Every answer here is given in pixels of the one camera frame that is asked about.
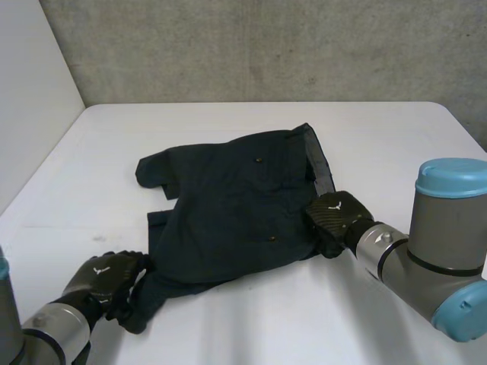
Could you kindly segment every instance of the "concrete wall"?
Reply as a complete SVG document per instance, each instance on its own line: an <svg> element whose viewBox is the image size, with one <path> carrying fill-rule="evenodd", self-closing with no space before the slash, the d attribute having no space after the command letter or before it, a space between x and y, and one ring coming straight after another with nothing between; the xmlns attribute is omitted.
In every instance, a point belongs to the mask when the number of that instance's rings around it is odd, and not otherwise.
<svg viewBox="0 0 487 365"><path fill-rule="evenodd" d="M0 214L84 109L37 0L0 0Z"/></svg>
<svg viewBox="0 0 487 365"><path fill-rule="evenodd" d="M430 100L487 147L486 0L41 0L87 105Z"/></svg>

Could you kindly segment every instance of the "fabric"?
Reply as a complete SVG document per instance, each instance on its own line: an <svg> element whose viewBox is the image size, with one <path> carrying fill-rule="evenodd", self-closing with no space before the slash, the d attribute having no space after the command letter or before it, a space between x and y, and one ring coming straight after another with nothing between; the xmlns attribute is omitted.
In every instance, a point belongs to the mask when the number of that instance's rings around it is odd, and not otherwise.
<svg viewBox="0 0 487 365"><path fill-rule="evenodd" d="M135 174L141 186L178 198L172 211L148 214L155 270L134 295L146 319L167 298L316 255L304 208L335 191L308 124L170 148L141 159Z"/></svg>

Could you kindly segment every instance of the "white wall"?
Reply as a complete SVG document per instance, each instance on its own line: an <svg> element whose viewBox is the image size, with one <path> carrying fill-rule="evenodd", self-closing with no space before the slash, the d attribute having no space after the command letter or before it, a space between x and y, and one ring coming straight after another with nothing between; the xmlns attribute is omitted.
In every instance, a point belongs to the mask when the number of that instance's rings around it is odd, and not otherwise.
<svg viewBox="0 0 487 365"><path fill-rule="evenodd" d="M0 0L0 214L84 104L37 0Z"/></svg>

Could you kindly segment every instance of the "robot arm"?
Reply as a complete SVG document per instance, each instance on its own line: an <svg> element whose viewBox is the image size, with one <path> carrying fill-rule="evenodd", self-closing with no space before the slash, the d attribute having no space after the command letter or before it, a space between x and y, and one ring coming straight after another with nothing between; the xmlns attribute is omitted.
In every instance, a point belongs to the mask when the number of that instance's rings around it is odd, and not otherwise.
<svg viewBox="0 0 487 365"><path fill-rule="evenodd" d="M139 252L93 257L78 269L59 299L20 327L8 266L1 260L0 306L5 306L1 329L6 333L2 333L0 362L30 365L86 363L96 323L106 317L123 324L131 315L132 289L144 270L151 268L148 257Z"/></svg>
<svg viewBox="0 0 487 365"><path fill-rule="evenodd" d="M436 329L474 340L487 333L487 162L428 161L415 187L410 236L347 192L320 196L307 215Z"/></svg>

